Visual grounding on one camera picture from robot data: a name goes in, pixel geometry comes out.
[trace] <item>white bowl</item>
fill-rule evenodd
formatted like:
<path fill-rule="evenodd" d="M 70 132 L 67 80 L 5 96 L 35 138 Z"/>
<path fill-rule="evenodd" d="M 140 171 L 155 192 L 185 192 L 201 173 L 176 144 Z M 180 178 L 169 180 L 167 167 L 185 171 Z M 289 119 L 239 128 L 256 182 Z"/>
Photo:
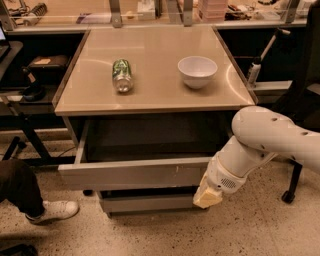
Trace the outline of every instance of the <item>white bowl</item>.
<path fill-rule="evenodd" d="M 178 69 L 186 85 L 192 89 L 200 89 L 210 83 L 218 66 L 206 57 L 190 56 L 179 61 Z"/>

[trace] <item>aluminum can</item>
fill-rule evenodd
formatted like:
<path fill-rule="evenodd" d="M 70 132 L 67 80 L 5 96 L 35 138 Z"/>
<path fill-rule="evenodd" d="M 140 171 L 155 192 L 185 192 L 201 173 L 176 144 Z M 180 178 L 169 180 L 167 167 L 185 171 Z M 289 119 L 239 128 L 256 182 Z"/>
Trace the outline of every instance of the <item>aluminum can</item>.
<path fill-rule="evenodd" d="M 130 64 L 125 59 L 116 60 L 112 67 L 113 86 L 119 93 L 126 93 L 133 87 Z"/>

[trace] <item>white sneaker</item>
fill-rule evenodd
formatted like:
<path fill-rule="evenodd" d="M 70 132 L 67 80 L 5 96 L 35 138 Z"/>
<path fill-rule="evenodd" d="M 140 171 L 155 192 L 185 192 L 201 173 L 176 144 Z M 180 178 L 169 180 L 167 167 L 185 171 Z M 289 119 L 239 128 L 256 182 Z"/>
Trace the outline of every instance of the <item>white sneaker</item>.
<path fill-rule="evenodd" d="M 74 201 L 43 201 L 44 213 L 38 218 L 27 216 L 31 224 L 39 224 L 49 220 L 64 220 L 73 217 L 79 211 L 79 204 Z"/>

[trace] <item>speckled floor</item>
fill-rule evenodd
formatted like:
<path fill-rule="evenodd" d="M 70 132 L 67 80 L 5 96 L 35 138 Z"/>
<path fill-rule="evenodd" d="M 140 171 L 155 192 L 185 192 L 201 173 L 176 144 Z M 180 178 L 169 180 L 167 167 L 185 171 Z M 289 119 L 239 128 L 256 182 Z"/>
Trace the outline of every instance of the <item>speckled floor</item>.
<path fill-rule="evenodd" d="M 8 141 L 11 136 L 0 135 Z M 50 143 L 51 151 L 72 147 L 71 143 L 62 143 L 63 147 Z M 7 144 L 0 140 L 0 154 Z M 16 156 L 29 154 L 29 148 Z M 0 250 L 26 243 L 44 256 L 320 255 L 320 176 L 303 170 L 295 201 L 285 204 L 281 195 L 288 188 L 292 167 L 281 158 L 253 172 L 237 193 L 225 196 L 208 211 L 111 219 L 102 211 L 97 195 L 86 197 L 82 191 L 68 190 L 56 166 L 34 170 L 44 199 L 77 200 L 80 212 L 69 220 L 33 226 L 5 201 L 0 204 Z"/>

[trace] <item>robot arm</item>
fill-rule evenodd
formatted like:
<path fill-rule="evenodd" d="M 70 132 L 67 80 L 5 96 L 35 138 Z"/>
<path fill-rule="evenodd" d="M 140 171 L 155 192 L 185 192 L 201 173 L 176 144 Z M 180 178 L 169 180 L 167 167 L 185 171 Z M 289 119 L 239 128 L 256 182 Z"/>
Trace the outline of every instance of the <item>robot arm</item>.
<path fill-rule="evenodd" d="M 253 170 L 277 155 L 320 172 L 320 133 L 296 126 L 291 119 L 266 108 L 241 109 L 232 120 L 234 136 L 210 160 L 194 204 L 207 208 L 234 193 Z"/>

